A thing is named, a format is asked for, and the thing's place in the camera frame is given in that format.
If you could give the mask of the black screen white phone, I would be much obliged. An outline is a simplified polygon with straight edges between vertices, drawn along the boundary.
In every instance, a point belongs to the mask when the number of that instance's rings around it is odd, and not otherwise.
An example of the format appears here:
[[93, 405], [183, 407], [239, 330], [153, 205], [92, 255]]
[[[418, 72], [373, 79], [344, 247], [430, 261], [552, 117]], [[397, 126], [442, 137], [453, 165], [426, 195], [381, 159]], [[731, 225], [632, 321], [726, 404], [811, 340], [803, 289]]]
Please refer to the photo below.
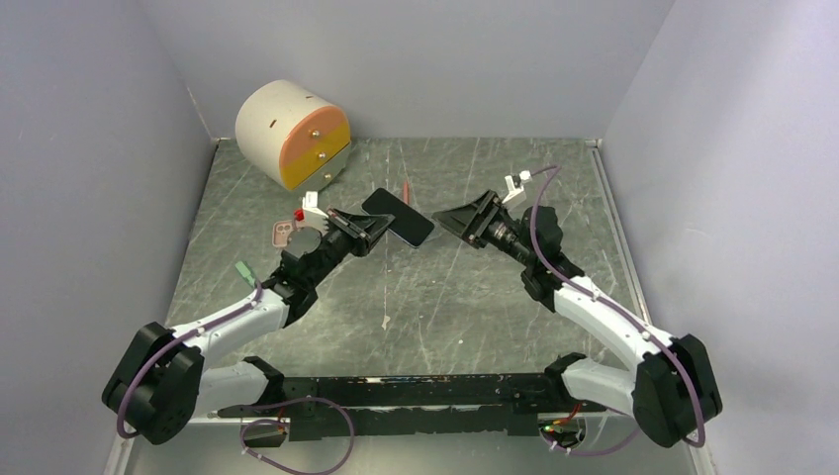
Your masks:
[[419, 247], [434, 230], [434, 223], [384, 188], [366, 198], [361, 209], [368, 215], [392, 215], [390, 231], [411, 247]]

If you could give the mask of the pink phone case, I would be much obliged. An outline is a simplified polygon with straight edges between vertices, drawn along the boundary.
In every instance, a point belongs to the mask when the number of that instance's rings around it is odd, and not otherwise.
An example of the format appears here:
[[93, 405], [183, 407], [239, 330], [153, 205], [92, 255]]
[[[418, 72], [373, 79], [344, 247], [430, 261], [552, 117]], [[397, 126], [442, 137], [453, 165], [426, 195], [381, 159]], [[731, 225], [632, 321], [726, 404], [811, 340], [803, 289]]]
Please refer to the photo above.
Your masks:
[[272, 229], [272, 244], [276, 248], [284, 248], [290, 242], [291, 234], [300, 229], [303, 224], [295, 219], [276, 222]]

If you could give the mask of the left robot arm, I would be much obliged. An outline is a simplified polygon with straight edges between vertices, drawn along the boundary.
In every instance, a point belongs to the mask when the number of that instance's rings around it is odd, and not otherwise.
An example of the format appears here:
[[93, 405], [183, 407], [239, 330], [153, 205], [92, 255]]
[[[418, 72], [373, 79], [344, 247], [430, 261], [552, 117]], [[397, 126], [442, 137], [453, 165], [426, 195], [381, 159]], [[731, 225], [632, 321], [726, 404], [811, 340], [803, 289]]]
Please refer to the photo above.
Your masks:
[[195, 414], [242, 401], [260, 416], [278, 411], [284, 392], [279, 371], [259, 358], [219, 370], [213, 364], [302, 318], [328, 275], [347, 256], [368, 255], [395, 218], [330, 208], [309, 212], [307, 220], [290, 233], [278, 267], [254, 280], [242, 300], [188, 324], [152, 322], [135, 333], [102, 393], [120, 437], [162, 444]]

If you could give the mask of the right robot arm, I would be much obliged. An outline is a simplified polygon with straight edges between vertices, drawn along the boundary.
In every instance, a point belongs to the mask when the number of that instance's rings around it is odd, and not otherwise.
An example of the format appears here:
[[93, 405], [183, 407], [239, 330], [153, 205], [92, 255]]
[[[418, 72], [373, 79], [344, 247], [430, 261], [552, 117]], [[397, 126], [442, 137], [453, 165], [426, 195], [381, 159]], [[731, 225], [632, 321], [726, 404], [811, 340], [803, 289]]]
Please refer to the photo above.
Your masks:
[[644, 322], [618, 304], [563, 253], [563, 232], [551, 207], [532, 206], [514, 219], [488, 191], [476, 200], [432, 215], [474, 248], [492, 245], [523, 265], [520, 279], [530, 298], [598, 339], [622, 363], [613, 368], [582, 353], [546, 367], [547, 404], [566, 411], [594, 403], [632, 417], [663, 447], [702, 436], [723, 408], [705, 345]]

